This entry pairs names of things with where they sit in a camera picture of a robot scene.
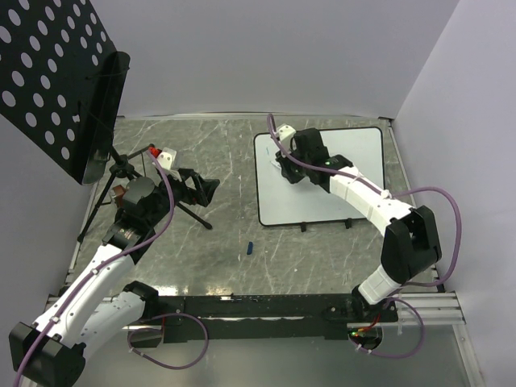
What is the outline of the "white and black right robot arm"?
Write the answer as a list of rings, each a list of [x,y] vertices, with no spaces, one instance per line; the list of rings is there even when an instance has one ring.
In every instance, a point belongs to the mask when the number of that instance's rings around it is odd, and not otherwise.
[[[361,321],[376,316],[381,303],[442,257],[434,213],[413,207],[365,177],[346,157],[331,155],[319,130],[270,128],[276,162],[290,184],[308,179],[358,210],[381,234],[377,269],[352,290],[352,312]]]

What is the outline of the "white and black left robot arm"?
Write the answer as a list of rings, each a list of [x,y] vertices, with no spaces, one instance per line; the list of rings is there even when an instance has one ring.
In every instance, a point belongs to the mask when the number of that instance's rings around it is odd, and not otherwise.
[[[136,282],[104,306],[102,299],[131,271],[169,225],[177,204],[208,206],[220,181],[192,169],[165,170],[160,183],[139,176],[114,188],[115,221],[94,257],[62,296],[32,324],[9,334],[15,385],[27,378],[40,386],[72,386],[88,359],[123,326],[149,324],[160,312],[158,293]]]

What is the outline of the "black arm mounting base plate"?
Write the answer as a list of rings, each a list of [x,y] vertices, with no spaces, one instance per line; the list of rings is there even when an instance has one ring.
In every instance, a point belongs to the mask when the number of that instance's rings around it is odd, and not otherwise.
[[[363,307],[349,293],[160,296],[144,315],[124,325],[164,327],[166,343],[209,339],[323,337],[346,340],[348,330],[398,321],[396,306]]]

